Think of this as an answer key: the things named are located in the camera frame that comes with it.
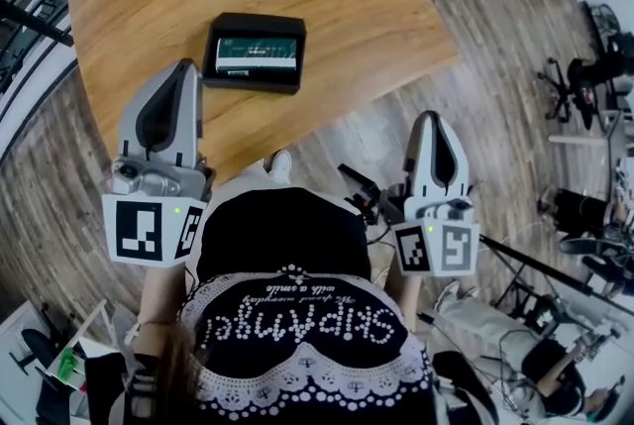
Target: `office chair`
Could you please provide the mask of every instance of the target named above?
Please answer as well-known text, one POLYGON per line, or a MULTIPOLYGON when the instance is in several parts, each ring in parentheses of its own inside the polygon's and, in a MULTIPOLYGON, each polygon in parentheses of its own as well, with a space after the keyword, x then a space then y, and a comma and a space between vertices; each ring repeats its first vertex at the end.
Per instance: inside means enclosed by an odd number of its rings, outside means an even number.
POLYGON ((569 83, 566 84, 559 62, 550 57, 548 64, 555 66, 557 79, 553 79, 546 72, 538 72, 537 77, 553 86, 558 98, 553 110, 546 114, 546 119, 553 120, 558 118, 564 124, 569 123, 571 121, 570 98, 572 97, 576 108, 581 112, 583 125, 589 130, 592 127, 592 117, 598 114, 598 109, 596 91, 594 89, 596 83, 585 74, 587 66, 583 65, 583 61, 580 58, 573 60, 568 67, 567 78, 569 83))

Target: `desk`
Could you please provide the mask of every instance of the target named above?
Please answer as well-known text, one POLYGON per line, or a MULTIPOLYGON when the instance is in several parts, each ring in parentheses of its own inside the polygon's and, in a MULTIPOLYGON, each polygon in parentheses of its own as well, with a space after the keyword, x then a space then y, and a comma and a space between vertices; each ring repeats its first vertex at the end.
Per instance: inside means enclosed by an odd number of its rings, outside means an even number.
POLYGON ((182 57, 202 65, 222 12, 303 18, 295 96, 204 89, 199 152, 220 181, 457 56, 431 0, 69 0, 79 67, 111 157, 124 106, 182 57))

